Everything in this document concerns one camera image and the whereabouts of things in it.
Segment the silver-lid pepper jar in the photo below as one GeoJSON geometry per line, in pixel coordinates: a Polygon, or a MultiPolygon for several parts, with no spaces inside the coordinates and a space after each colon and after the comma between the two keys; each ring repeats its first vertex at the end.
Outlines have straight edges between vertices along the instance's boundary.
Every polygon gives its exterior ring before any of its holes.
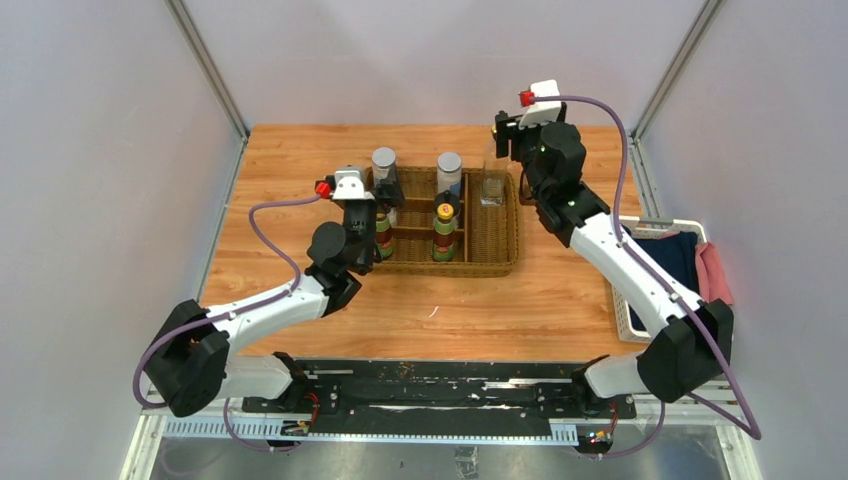
{"type": "Polygon", "coordinates": [[[461,195],[462,159],[456,152],[444,152],[437,159],[437,192],[450,191],[453,195],[461,195]]]}
{"type": "Polygon", "coordinates": [[[375,149],[371,156],[372,175],[375,185],[384,183],[397,184],[397,156],[393,149],[389,147],[379,147],[375,149]]]}

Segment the woven wicker divided basket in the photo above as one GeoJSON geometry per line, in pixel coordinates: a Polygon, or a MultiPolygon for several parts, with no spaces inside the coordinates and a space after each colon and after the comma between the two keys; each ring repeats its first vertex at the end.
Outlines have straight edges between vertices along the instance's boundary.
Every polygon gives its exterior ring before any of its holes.
{"type": "Polygon", "coordinates": [[[439,262],[432,257],[436,169],[401,166],[397,171],[405,205],[398,209],[393,227],[394,252],[374,265],[376,274],[493,278],[514,270],[520,258],[522,221],[518,187],[512,176],[505,178],[503,202],[485,205],[481,201],[483,170],[463,171],[455,255],[439,262]]]}

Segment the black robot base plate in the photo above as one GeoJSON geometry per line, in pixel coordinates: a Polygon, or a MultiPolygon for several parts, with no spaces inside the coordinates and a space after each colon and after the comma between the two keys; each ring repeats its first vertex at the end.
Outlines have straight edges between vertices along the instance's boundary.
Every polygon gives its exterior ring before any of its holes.
{"type": "Polygon", "coordinates": [[[282,397],[248,397],[243,411],[315,417],[319,434],[394,438],[540,439],[554,420],[604,427],[636,416],[625,395],[582,410],[574,363],[302,358],[296,365],[303,374],[282,397]]]}

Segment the green sauce bottle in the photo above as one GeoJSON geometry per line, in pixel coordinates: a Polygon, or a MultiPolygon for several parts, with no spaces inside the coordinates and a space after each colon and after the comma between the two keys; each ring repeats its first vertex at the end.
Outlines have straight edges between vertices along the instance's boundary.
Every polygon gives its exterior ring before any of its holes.
{"type": "Polygon", "coordinates": [[[437,262],[451,261],[456,252],[455,209],[449,203],[436,207],[433,222],[432,257],[437,262]]]}
{"type": "Polygon", "coordinates": [[[376,216],[376,242],[380,258],[385,260],[394,253],[394,233],[391,220],[386,213],[379,212],[376,216]]]}

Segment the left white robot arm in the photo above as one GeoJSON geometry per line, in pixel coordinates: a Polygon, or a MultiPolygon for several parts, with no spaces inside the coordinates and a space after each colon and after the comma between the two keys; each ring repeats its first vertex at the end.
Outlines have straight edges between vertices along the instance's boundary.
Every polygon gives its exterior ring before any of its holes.
{"type": "Polygon", "coordinates": [[[189,299],[176,305],[135,368],[139,404],[166,407],[176,417],[194,415],[219,399],[268,399],[283,413],[304,405],[307,389],[291,361],[242,351],[283,328],[345,308],[361,288],[360,277],[382,259],[378,214],[405,203],[394,166],[373,184],[363,168],[341,167],[316,182],[313,198],[339,205],[343,219],[316,228],[307,250],[309,267],[242,300],[203,307],[189,299]],[[161,396],[158,404],[142,392],[143,377],[161,396]]]}

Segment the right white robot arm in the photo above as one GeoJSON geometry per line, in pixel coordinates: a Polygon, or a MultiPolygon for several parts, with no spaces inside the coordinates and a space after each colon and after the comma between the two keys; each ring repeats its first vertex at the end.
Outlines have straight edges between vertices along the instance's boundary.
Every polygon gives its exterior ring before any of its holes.
{"type": "Polygon", "coordinates": [[[493,138],[497,157],[520,163],[541,224],[602,273],[651,336],[641,353],[581,367],[570,392],[575,411],[596,417],[611,397],[629,393],[673,403],[720,375],[731,354],[731,308],[681,285],[623,230],[581,179],[586,148],[578,129],[559,112],[537,121],[500,111],[493,138]]]}

